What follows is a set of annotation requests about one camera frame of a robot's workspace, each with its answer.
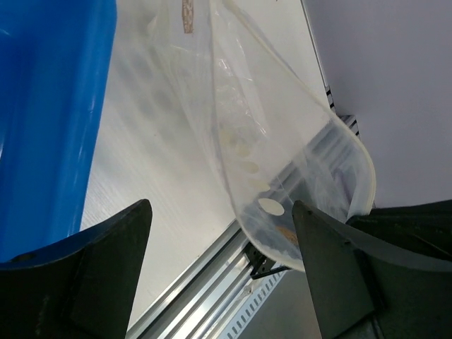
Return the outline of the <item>clear zip top bag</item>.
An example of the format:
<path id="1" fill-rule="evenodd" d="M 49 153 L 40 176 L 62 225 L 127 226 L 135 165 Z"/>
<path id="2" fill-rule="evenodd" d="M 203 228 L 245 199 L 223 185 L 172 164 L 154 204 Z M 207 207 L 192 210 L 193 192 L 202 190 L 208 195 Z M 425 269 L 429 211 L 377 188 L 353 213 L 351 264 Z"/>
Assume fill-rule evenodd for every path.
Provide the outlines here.
<path id="1" fill-rule="evenodd" d="M 249 241 L 303 270 L 292 207 L 365 215 L 374 165 L 238 1 L 161 1 L 150 43 Z"/>

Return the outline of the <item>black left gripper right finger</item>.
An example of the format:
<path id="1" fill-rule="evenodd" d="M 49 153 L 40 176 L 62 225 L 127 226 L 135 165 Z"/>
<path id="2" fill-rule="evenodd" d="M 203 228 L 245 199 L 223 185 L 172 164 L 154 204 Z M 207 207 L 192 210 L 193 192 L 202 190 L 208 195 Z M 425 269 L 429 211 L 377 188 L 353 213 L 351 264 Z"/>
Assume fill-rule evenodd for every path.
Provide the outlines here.
<path id="1" fill-rule="evenodd" d="M 451 202 L 292 217 L 323 338 L 451 337 Z"/>

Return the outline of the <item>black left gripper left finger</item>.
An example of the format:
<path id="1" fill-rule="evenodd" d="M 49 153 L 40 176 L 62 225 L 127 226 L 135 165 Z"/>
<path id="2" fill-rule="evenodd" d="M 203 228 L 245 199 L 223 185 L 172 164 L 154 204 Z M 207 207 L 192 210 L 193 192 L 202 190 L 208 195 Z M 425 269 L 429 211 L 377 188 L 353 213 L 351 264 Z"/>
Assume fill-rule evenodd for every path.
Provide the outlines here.
<path id="1" fill-rule="evenodd" d="M 1 264 L 2 338 L 125 338 L 152 222 L 142 199 Z"/>

